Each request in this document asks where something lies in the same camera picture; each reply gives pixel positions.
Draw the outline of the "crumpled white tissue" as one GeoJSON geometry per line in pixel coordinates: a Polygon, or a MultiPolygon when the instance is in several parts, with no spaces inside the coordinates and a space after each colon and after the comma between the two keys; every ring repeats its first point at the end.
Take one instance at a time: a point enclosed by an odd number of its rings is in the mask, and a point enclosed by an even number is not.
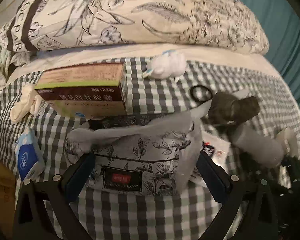
{"type": "Polygon", "coordinates": [[[28,113],[35,116],[38,114],[42,97],[34,89],[34,85],[27,83],[21,89],[21,97],[18,102],[14,104],[10,111],[10,120],[16,124],[22,120],[28,113]]]}

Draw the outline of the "floral patterned pillow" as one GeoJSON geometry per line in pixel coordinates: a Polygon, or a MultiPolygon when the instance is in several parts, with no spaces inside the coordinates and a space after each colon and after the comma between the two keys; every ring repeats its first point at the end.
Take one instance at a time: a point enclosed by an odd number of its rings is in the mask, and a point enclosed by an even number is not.
{"type": "Polygon", "coordinates": [[[240,0],[23,0],[0,28],[15,53],[172,43],[266,54],[268,38],[240,0]]]}

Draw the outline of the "blue tissue pack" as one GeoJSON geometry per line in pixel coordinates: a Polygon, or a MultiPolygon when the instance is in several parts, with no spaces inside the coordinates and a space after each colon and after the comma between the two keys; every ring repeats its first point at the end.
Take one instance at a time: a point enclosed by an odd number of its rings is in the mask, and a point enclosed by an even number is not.
{"type": "Polygon", "coordinates": [[[21,181],[36,180],[45,170],[45,161],[34,130],[27,126],[15,142],[17,169],[21,181]]]}

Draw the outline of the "teal curtain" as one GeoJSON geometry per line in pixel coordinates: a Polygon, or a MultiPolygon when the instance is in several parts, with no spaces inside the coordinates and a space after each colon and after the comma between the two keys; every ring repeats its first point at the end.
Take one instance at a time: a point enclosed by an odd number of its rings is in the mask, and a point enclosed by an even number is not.
{"type": "Polygon", "coordinates": [[[300,19],[286,0],[240,0],[257,16],[270,48],[266,59],[279,71],[300,107],[300,19]]]}

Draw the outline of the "floral tissue paper pack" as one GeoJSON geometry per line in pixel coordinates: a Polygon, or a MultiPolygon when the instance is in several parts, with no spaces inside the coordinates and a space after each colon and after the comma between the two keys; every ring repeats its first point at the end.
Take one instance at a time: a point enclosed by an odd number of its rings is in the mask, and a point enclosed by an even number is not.
{"type": "Polygon", "coordinates": [[[202,143],[200,119],[190,112],[171,114],[149,124],[68,133],[68,165],[93,153],[86,183],[97,191],[144,196],[182,193],[192,175],[202,143]]]}

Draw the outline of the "white plush toy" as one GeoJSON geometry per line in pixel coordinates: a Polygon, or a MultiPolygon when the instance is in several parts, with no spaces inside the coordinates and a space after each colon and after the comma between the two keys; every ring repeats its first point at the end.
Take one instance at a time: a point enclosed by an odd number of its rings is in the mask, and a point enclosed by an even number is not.
{"type": "Polygon", "coordinates": [[[168,50],[150,60],[146,71],[142,74],[142,78],[173,79],[177,83],[186,72],[186,67],[187,61],[183,53],[168,50]]]}

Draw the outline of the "white plastic bottle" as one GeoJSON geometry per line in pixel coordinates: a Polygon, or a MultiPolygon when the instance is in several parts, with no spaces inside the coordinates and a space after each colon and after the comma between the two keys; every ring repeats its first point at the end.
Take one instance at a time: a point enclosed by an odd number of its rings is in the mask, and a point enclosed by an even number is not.
{"type": "Polygon", "coordinates": [[[284,151],[279,142],[258,134],[245,124],[231,130],[229,139],[234,146],[247,152],[254,161],[266,168],[275,168],[283,160],[284,151]]]}

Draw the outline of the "small printed sachet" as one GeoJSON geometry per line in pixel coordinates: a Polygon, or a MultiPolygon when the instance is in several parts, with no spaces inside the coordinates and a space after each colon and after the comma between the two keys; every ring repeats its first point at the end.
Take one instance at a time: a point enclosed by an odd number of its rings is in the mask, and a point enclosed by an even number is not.
{"type": "Polygon", "coordinates": [[[216,165],[226,168],[225,162],[230,149],[230,142],[207,132],[202,132],[202,150],[216,165]]]}

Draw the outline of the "brown medicine box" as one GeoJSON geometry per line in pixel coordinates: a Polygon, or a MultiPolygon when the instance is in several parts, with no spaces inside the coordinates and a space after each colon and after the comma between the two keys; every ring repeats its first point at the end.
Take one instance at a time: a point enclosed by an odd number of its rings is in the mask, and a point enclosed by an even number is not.
{"type": "Polygon", "coordinates": [[[46,70],[34,89],[64,117],[102,119],[126,114],[126,69],[121,62],[46,70]]]}

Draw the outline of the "white tape roll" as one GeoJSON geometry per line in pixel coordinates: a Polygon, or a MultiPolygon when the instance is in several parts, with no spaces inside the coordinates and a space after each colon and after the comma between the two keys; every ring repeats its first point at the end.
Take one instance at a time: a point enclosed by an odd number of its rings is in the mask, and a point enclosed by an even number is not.
{"type": "Polygon", "coordinates": [[[285,155],[299,156],[298,140],[291,128],[284,128],[277,134],[275,140],[282,146],[285,155]]]}

